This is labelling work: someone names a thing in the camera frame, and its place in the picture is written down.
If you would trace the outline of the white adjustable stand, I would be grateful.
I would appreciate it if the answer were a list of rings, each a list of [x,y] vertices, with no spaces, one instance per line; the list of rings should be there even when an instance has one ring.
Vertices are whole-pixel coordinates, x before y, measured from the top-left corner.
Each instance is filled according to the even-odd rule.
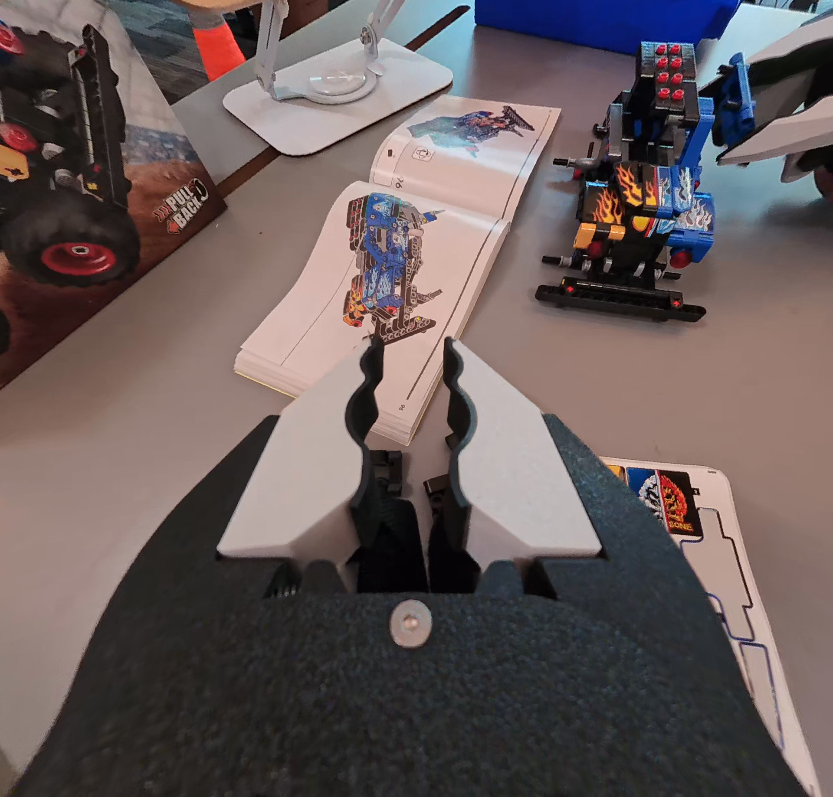
[[[380,0],[358,39],[279,69],[288,0],[173,0],[220,13],[260,2],[256,81],[229,92],[224,107],[288,156],[305,156],[348,137],[453,82],[453,72],[383,37],[405,0]]]

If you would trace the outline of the orange traffic cone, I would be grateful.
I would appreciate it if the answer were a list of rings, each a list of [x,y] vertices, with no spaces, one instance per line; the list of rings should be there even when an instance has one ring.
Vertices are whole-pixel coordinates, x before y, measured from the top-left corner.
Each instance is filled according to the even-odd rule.
[[[210,82],[246,62],[246,57],[221,13],[190,10],[188,16]]]

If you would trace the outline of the lego set box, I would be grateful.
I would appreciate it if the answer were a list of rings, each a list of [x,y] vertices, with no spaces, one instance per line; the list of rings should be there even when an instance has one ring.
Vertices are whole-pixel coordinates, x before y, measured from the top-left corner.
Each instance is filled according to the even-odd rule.
[[[1,0],[1,385],[226,208],[106,0]]]

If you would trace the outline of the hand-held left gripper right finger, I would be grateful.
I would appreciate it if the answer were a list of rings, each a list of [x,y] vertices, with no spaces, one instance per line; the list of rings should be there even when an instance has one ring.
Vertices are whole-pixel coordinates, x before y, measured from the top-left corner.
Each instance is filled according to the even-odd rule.
[[[601,550],[542,412],[460,341],[444,344],[450,392],[449,542],[475,562],[593,557]]]

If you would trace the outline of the blue lego panel piece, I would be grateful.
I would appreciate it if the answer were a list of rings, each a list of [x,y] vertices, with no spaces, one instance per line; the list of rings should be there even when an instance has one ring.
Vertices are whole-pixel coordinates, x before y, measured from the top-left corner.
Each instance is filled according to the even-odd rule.
[[[744,53],[734,54],[728,64],[721,65],[720,75],[712,84],[712,141],[715,146],[734,147],[755,131],[755,101]]]

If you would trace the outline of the blue plastic bin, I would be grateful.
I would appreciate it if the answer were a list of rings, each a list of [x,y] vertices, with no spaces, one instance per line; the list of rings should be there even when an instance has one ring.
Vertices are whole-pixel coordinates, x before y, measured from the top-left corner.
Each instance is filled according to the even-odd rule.
[[[719,39],[741,0],[475,0],[478,24],[634,54],[642,41]]]

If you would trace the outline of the lego sticker sheet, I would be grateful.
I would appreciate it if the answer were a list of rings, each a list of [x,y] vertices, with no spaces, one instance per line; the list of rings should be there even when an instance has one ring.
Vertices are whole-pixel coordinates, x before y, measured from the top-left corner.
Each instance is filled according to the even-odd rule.
[[[817,773],[744,548],[730,483],[710,467],[602,457],[655,514],[696,573],[772,740],[808,794]]]

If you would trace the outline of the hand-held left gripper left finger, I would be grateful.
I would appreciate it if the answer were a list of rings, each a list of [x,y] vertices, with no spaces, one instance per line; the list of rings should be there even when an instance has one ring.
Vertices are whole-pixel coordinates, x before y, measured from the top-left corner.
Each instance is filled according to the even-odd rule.
[[[383,343],[362,342],[288,405],[217,545],[225,558],[348,562],[359,548],[349,503],[369,470]]]

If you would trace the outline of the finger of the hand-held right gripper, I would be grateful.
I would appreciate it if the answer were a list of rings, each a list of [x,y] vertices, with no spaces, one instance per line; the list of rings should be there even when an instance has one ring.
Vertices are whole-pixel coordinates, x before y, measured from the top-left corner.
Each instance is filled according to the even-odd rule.
[[[800,112],[758,127],[718,155],[718,165],[748,164],[785,156],[781,181],[789,183],[831,164],[832,103],[814,103]]]
[[[831,111],[832,16],[804,23],[746,60],[756,112]]]

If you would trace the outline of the black and blue lego truck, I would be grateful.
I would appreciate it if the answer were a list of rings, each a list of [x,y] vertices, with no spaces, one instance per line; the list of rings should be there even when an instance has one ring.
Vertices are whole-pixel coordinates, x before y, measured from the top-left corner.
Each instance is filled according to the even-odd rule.
[[[695,323],[705,309],[656,284],[678,279],[712,247],[714,202],[698,188],[714,104],[699,97],[691,43],[642,42],[635,75],[594,126],[599,154],[554,159],[577,171],[580,225],[570,256],[542,261],[578,275],[540,285],[536,300]]]

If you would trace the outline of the lego instruction booklet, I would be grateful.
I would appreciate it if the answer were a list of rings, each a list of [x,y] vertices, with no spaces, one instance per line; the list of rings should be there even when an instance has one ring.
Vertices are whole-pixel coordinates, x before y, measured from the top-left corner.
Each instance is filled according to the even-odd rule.
[[[298,396],[371,336],[381,436],[409,444],[557,125],[554,107],[442,95],[333,203],[305,268],[235,372]]]

